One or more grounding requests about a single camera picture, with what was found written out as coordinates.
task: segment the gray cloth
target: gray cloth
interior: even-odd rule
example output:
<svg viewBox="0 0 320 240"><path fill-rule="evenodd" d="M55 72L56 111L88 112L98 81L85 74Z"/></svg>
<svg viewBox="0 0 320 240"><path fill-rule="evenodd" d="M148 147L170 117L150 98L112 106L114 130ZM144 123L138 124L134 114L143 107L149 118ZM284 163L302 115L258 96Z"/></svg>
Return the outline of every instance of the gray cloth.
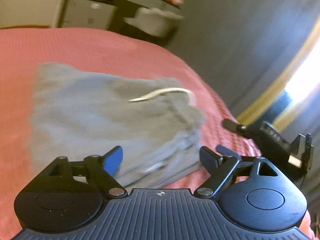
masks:
<svg viewBox="0 0 320 240"><path fill-rule="evenodd" d="M124 187L163 187L197 168L200 111L186 93L128 102L156 89L180 87L173 78L126 79L81 72L59 63L39 65L30 142L35 173L55 157L79 161L120 145L115 178Z"/></svg>

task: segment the pink bedspread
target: pink bedspread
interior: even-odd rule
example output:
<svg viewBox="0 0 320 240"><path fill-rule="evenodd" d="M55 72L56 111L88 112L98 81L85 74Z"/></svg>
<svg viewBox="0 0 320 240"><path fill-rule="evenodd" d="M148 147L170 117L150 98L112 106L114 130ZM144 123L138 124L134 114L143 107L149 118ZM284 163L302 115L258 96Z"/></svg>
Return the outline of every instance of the pink bedspread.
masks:
<svg viewBox="0 0 320 240"><path fill-rule="evenodd" d="M233 117L219 96L181 59L159 46L112 32L83 28L0 30L0 41L1 240L10 239L21 229L13 211L13 201L32 178L27 145L31 129L28 118L38 63L61 62L83 71L127 78L177 78L195 93L197 107L206 116L202 128L204 145L214 149L223 144L242 155L259 154L251 141L221 127L222 119ZM199 170L171 187L195 189L207 176L204 170Z"/></svg>

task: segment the black clamp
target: black clamp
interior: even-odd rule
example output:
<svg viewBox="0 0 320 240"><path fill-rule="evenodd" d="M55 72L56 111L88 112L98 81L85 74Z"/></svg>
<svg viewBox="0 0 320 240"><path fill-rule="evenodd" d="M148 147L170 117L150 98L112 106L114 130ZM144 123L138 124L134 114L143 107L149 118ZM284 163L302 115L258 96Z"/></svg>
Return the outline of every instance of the black clamp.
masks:
<svg viewBox="0 0 320 240"><path fill-rule="evenodd" d="M261 151L261 155L271 161L292 182L304 179L312 166L314 146L311 135L299 134L292 143L268 122L261 125L242 125L229 119L222 122L227 130L244 138L252 139Z"/></svg>
<svg viewBox="0 0 320 240"><path fill-rule="evenodd" d="M202 147L200 161L211 176L194 194L133 189L128 195L103 169L112 151L50 163L15 199L23 230L14 239L308 239L297 229L305 197L266 158ZM248 179L235 183L238 176Z"/></svg>

